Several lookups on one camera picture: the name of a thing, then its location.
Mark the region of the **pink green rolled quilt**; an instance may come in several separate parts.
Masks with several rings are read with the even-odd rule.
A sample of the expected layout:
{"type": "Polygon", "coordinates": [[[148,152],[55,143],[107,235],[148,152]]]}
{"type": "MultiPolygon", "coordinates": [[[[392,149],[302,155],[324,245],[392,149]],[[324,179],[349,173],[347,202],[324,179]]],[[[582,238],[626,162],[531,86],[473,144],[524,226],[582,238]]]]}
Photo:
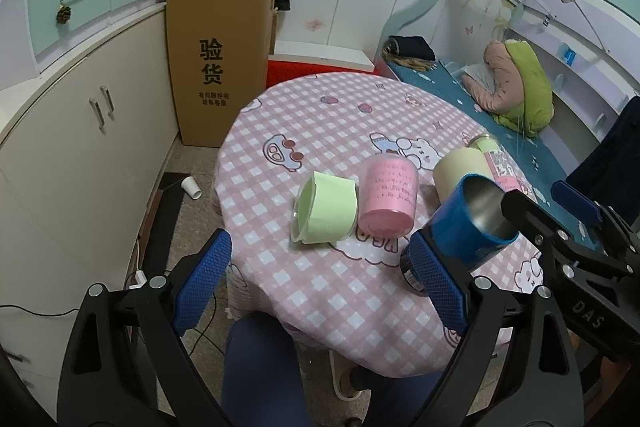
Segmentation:
{"type": "Polygon", "coordinates": [[[536,138],[552,121],[554,106],[551,82],[533,48],[521,40],[491,41],[482,63],[494,76],[495,93],[490,94],[462,72],[464,89],[497,124],[536,138]]]}

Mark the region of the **white paper cup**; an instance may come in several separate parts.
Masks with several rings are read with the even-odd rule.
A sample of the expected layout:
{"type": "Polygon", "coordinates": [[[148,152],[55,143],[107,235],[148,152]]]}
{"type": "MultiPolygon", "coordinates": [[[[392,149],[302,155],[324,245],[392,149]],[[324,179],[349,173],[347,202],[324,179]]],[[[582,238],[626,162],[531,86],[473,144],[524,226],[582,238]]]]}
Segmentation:
{"type": "Polygon", "coordinates": [[[189,195],[190,199],[198,200],[202,197],[202,189],[193,176],[186,176],[180,184],[183,191],[189,195]]]}

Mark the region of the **pink green tin can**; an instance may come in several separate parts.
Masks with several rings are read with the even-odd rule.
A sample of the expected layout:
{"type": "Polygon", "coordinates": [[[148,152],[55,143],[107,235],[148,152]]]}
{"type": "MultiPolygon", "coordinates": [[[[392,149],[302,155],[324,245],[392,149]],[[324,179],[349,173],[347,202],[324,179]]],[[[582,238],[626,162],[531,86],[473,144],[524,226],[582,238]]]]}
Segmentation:
{"type": "Polygon", "coordinates": [[[491,176],[503,191],[511,192],[521,188],[520,181],[518,181],[508,156],[506,156],[506,153],[503,152],[498,141],[492,135],[485,133],[474,136],[468,142],[468,147],[476,148],[484,155],[491,176]]]}

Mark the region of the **red storage box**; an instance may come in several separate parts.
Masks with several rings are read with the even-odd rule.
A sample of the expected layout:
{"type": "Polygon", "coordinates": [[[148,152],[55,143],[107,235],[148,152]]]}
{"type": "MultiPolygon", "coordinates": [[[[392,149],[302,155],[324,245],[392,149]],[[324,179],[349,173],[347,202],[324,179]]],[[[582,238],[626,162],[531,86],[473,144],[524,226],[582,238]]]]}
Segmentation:
{"type": "Polygon", "coordinates": [[[266,88],[269,89],[273,86],[277,86],[277,84],[279,83],[296,78],[321,74],[332,74],[332,72],[362,72],[362,70],[326,64],[269,61],[267,68],[266,88]]]}

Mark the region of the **blue metal cup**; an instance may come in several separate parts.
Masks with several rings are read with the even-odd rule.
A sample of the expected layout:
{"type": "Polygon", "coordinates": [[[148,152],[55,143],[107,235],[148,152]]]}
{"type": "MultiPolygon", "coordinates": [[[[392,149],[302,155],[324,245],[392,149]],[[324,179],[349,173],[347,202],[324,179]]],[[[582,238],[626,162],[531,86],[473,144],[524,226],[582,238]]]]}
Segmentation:
{"type": "Polygon", "coordinates": [[[400,273],[418,294],[427,290],[419,280],[418,254],[434,245],[471,271],[495,257],[518,238],[518,230],[501,210],[503,189],[480,174],[467,174],[422,228],[412,233],[400,256],[400,273]]]}

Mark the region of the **small blue box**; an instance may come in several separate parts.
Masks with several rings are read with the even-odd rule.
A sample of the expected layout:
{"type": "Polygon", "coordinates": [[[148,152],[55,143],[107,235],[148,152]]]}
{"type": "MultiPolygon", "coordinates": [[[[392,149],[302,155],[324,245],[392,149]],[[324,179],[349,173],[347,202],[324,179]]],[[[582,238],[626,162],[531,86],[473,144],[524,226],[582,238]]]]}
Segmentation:
{"type": "Polygon", "coordinates": [[[576,58],[576,52],[568,44],[562,43],[558,52],[556,52],[556,56],[567,66],[572,66],[576,58]]]}

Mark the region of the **pink cup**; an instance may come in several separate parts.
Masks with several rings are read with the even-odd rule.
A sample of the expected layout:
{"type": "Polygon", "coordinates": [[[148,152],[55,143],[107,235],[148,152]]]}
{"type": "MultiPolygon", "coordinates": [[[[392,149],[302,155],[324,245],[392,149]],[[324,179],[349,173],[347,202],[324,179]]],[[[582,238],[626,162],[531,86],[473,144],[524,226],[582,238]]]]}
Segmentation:
{"type": "Polygon", "coordinates": [[[378,154],[368,158],[358,180],[358,227],[377,239],[409,233],[416,219],[418,170],[405,157],[378,154]]]}

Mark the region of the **cream yellow cup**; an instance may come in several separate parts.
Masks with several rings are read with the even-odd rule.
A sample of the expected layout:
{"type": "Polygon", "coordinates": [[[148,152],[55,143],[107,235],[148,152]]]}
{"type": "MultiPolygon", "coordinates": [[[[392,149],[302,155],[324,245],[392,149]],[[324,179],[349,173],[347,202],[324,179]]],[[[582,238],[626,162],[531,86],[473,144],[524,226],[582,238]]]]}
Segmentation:
{"type": "Polygon", "coordinates": [[[442,204],[458,183],[468,174],[479,174],[493,180],[485,155],[474,147],[461,147],[447,153],[433,170],[433,181],[442,204]]]}

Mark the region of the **white pillow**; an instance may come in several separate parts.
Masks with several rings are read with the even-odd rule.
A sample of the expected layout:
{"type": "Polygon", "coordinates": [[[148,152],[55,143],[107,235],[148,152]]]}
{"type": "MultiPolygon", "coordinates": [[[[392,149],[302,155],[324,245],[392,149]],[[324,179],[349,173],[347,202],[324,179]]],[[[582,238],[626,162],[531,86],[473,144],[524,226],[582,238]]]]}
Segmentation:
{"type": "Polygon", "coordinates": [[[476,83],[480,85],[484,90],[490,94],[494,94],[496,90],[496,84],[494,76],[491,74],[491,70],[485,63],[477,63],[472,65],[465,65],[462,67],[461,72],[464,75],[472,78],[476,83]]]}

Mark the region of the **folded dark clothes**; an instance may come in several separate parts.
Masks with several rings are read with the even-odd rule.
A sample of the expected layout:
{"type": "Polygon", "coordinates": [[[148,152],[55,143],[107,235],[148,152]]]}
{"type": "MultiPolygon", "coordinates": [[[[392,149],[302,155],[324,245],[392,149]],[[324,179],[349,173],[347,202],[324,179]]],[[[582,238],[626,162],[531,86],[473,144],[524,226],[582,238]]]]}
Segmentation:
{"type": "Polygon", "coordinates": [[[382,49],[387,62],[426,72],[436,63],[436,55],[421,36],[389,36],[382,49]]]}

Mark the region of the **white board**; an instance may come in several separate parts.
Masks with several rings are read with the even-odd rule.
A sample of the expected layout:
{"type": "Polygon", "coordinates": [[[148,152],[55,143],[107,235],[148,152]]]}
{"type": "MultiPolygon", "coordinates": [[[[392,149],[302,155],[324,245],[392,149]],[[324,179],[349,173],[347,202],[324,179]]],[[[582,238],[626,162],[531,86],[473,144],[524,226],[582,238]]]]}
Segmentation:
{"type": "Polygon", "coordinates": [[[374,64],[361,51],[325,44],[278,40],[270,60],[341,67],[359,72],[374,72],[374,64]]]}

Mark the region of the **light green cup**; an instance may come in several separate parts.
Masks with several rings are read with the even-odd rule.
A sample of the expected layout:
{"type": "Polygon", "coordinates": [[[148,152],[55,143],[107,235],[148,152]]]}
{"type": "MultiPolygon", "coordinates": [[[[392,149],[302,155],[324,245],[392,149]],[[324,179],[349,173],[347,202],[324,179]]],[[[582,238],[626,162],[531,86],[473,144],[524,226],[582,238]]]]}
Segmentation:
{"type": "Polygon", "coordinates": [[[352,231],[357,211],[354,180],[314,171],[296,195],[291,239],[305,245],[341,241],[352,231]]]}

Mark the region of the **beige low cabinet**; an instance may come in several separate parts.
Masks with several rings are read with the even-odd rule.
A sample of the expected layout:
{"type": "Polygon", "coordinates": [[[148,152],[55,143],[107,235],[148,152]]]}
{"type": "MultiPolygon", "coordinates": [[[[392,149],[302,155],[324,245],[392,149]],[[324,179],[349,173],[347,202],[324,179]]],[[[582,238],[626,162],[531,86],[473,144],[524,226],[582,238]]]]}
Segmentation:
{"type": "Polygon", "coordinates": [[[125,284],[176,139],[163,5],[25,90],[1,126],[1,344],[54,412],[75,311],[90,285],[125,284]]]}

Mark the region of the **blue trouser leg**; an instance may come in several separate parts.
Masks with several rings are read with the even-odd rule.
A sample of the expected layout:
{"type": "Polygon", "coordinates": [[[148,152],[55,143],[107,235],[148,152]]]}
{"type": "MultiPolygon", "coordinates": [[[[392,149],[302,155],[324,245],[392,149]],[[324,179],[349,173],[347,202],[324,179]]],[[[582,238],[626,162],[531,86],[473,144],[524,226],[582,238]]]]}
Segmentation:
{"type": "MultiPolygon", "coordinates": [[[[365,426],[408,426],[442,373],[371,378],[365,426]]],[[[236,321],[227,338],[221,408],[235,426],[310,426],[293,338],[264,312],[236,321]]]]}

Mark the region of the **teal patterned bed mattress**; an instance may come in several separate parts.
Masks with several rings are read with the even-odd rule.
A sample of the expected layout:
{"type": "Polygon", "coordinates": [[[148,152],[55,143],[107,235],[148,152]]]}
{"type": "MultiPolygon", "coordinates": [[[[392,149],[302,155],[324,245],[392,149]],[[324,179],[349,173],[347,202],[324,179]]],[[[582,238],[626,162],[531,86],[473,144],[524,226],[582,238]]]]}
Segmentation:
{"type": "Polygon", "coordinates": [[[532,187],[538,204],[546,207],[548,213],[574,235],[576,243],[596,248],[597,244],[591,240],[585,225],[551,197],[551,185],[555,181],[564,180],[567,176],[560,163],[560,153],[554,148],[549,148],[550,142],[544,139],[542,133],[536,138],[527,138],[497,124],[475,103],[462,86],[460,81],[462,67],[462,64],[451,61],[449,58],[438,61],[427,72],[416,72],[412,68],[392,62],[380,61],[378,64],[379,69],[388,72],[392,77],[441,98],[474,119],[483,128],[481,132],[491,134],[518,164],[518,168],[532,187]]]}

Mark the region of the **brown cardboard box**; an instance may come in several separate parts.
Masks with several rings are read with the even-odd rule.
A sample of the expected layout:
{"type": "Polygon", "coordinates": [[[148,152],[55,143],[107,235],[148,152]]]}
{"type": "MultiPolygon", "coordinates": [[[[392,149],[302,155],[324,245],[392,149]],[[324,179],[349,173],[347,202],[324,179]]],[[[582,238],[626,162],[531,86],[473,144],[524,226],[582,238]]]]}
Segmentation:
{"type": "Polygon", "coordinates": [[[166,0],[172,95],[183,144],[220,147],[266,89],[274,0],[166,0]]]}

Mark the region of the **pink checkered tablecloth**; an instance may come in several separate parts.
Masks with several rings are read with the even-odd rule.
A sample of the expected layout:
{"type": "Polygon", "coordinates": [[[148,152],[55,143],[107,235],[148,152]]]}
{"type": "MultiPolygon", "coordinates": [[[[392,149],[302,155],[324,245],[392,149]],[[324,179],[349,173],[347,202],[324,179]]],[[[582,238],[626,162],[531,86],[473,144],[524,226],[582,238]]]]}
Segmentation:
{"type": "Polygon", "coordinates": [[[217,160],[232,317],[270,313],[385,376],[442,369],[457,334],[400,256],[439,207],[447,154],[487,129],[463,93],[445,101],[375,75],[311,75],[258,95],[217,160]]]}

